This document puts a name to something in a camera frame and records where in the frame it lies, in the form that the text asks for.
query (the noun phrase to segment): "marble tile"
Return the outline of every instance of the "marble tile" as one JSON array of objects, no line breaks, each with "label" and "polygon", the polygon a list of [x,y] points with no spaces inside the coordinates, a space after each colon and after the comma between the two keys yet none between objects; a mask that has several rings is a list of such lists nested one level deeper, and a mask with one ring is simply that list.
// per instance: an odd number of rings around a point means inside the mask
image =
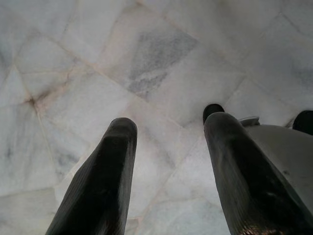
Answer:
[{"label": "marble tile", "polygon": [[55,40],[61,39],[75,2],[75,0],[0,0],[1,4]]},{"label": "marble tile", "polygon": [[279,17],[243,62],[253,79],[298,110],[313,108],[313,41]]},{"label": "marble tile", "polygon": [[72,72],[69,82],[36,101],[38,112],[65,130],[97,144],[132,95],[94,71]]},{"label": "marble tile", "polygon": [[110,78],[147,97],[168,69],[197,44],[144,6],[126,9],[117,20],[98,66]]},{"label": "marble tile", "polygon": [[55,212],[52,188],[0,197],[0,234],[45,234]]},{"label": "marble tile", "polygon": [[225,103],[245,74],[199,45],[173,65],[166,79],[148,100],[183,127],[198,122],[209,103]]},{"label": "marble tile", "polygon": [[138,2],[160,15],[166,13],[170,4],[170,0],[138,0]]},{"label": "marble tile", "polygon": [[226,102],[244,76],[141,6],[123,13],[102,56],[105,74],[182,126]]},{"label": "marble tile", "polygon": [[144,217],[138,235],[219,234],[229,230],[222,209],[204,199],[155,204]]},{"label": "marble tile", "polygon": [[95,63],[125,0],[81,0],[64,33],[62,44],[84,60]]},{"label": "marble tile", "polygon": [[313,2],[291,0],[283,11],[284,15],[304,35],[313,38]]},{"label": "marble tile", "polygon": [[68,72],[40,72],[22,74],[23,82],[31,94],[37,100],[49,92],[58,89],[67,82]]},{"label": "marble tile", "polygon": [[0,109],[0,195],[52,186],[51,155],[30,103]]},{"label": "marble tile", "polygon": [[0,5],[0,86],[29,33],[29,27],[22,20]]},{"label": "marble tile", "polygon": [[66,132],[46,118],[42,119],[55,170],[62,180],[89,150],[90,145],[79,136]]},{"label": "marble tile", "polygon": [[16,59],[21,73],[65,72],[74,64],[72,55],[38,32],[28,38]]},{"label": "marble tile", "polygon": [[181,201],[200,197],[221,207],[204,134],[167,181],[157,201]]},{"label": "marble tile", "polygon": [[57,208],[63,201],[65,193],[67,192],[67,189],[69,187],[70,182],[72,182],[73,177],[74,175],[70,172],[60,183],[53,187]]},{"label": "marble tile", "polygon": [[132,119],[138,127],[136,159],[128,217],[143,215],[188,148],[196,140],[185,138],[183,129],[170,122],[144,101],[136,99],[123,117]]},{"label": "marble tile", "polygon": [[285,126],[297,115],[295,109],[272,97],[249,78],[242,82],[224,109],[237,119],[260,117],[259,122],[264,125]]},{"label": "marble tile", "polygon": [[0,108],[21,104],[29,99],[30,95],[26,92],[20,73],[13,66],[8,77],[0,86]]},{"label": "marble tile", "polygon": [[138,227],[137,219],[128,219],[126,221],[125,235],[135,235],[137,227]]},{"label": "marble tile", "polygon": [[172,0],[166,19],[237,65],[281,6],[281,0]]}]

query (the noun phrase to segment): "marble floor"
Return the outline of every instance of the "marble floor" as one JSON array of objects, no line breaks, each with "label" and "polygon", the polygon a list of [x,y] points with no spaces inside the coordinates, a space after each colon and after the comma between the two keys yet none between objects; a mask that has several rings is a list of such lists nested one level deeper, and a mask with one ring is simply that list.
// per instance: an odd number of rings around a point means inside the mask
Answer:
[{"label": "marble floor", "polygon": [[0,0],[0,234],[44,234],[129,117],[126,235],[228,235],[201,123],[212,102],[279,126],[313,109],[312,1]]}]

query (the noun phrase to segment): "black object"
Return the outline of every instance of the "black object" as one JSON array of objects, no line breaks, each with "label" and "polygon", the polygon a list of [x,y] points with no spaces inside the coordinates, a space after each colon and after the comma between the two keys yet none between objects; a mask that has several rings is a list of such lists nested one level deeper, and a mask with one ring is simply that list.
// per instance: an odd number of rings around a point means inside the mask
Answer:
[{"label": "black object", "polygon": [[313,135],[313,111],[302,111],[294,120],[292,128]]},{"label": "black object", "polygon": [[219,104],[209,104],[208,106],[206,106],[206,108],[204,109],[203,112],[203,123],[205,123],[206,119],[208,116],[210,116],[213,113],[217,113],[217,112],[225,112],[223,107]]},{"label": "black object", "polygon": [[204,124],[217,190],[232,235],[312,235],[313,217],[231,115]]},{"label": "black object", "polygon": [[137,127],[115,119],[75,174],[46,235],[123,235]]}]

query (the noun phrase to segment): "black boot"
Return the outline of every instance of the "black boot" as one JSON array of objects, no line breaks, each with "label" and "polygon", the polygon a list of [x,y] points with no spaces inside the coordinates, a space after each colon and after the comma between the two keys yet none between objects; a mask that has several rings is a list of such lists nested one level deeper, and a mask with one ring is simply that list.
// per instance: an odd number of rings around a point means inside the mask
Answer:
[{"label": "black boot", "polygon": [[219,104],[209,104],[208,106],[206,106],[203,112],[203,124],[205,123],[208,116],[217,112],[225,113],[223,107]]},{"label": "black boot", "polygon": [[302,111],[294,120],[292,128],[313,135],[313,111]]}]

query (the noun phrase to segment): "dark spot on floor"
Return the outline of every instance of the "dark spot on floor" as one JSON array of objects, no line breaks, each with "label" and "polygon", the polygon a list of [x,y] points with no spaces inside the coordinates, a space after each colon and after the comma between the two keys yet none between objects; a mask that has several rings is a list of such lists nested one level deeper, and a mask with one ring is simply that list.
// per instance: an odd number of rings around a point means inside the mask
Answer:
[{"label": "dark spot on floor", "polygon": [[195,39],[180,31],[143,32],[132,60],[129,89],[146,94],[160,86],[167,75],[166,69],[179,62],[196,44]]},{"label": "dark spot on floor", "polygon": [[312,89],[313,69],[293,69],[292,74],[299,80],[300,85],[307,89]]},{"label": "dark spot on floor", "polygon": [[12,154],[13,154],[13,152],[12,152],[11,148],[8,147],[8,149],[7,149],[6,153],[5,153],[5,157],[10,160]]}]

